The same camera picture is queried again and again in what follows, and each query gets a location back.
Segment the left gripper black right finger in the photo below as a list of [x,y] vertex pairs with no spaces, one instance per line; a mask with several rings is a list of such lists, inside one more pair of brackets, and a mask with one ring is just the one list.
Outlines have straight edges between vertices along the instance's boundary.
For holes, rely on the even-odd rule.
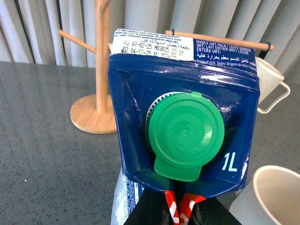
[[217,198],[211,198],[194,205],[189,224],[240,225],[241,223]]

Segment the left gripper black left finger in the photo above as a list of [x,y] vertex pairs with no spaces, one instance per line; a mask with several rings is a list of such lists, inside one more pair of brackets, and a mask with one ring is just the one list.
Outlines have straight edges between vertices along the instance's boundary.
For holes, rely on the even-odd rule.
[[144,189],[140,200],[124,224],[173,225],[165,195]]

